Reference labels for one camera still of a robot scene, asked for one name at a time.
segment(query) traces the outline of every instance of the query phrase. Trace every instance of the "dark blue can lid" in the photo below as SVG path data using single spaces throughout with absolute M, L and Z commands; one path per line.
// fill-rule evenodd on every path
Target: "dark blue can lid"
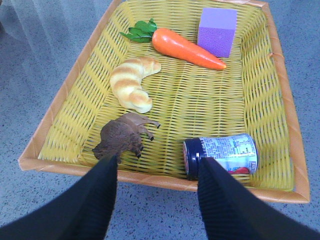
M 199 138 L 187 138 L 183 141 L 183 158 L 187 178 L 198 177 L 199 162 L 204 157 L 204 151 Z

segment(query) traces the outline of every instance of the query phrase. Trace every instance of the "purple sponge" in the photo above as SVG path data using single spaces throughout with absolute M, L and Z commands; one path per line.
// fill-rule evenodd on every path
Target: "purple sponge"
M 237 10 L 204 8 L 198 30 L 197 44 L 216 57 L 230 56 L 237 28 Z

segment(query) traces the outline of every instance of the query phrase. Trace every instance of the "brown animal figurine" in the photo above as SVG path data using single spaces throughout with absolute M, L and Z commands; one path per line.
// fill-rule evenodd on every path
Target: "brown animal figurine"
M 151 141 L 154 139 L 153 134 L 145 128 L 144 124 L 160 127 L 159 122 L 134 112 L 125 113 L 109 121 L 101 129 L 101 142 L 92 149 L 94 156 L 100 160 L 105 155 L 116 155 L 117 162 L 121 163 L 120 155 L 129 150 L 140 158 L 144 148 L 140 134 L 147 134 Z

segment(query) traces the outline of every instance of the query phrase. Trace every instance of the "gray speckled floor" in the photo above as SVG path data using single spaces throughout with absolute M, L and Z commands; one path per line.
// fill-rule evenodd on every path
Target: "gray speckled floor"
M 270 203 L 320 231 L 320 4 L 267 0 L 304 141 L 311 202 Z M 17 159 L 109 0 L 4 0 L 0 6 L 0 226 L 49 202 L 79 177 L 21 171 Z M 206 239 L 194 192 L 119 183 L 109 239 Z

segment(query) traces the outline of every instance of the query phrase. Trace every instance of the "can label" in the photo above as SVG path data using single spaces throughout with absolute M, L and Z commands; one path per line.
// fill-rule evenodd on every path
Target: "can label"
M 250 135 L 199 139 L 204 155 L 214 158 L 230 174 L 253 174 L 257 170 L 258 153 Z

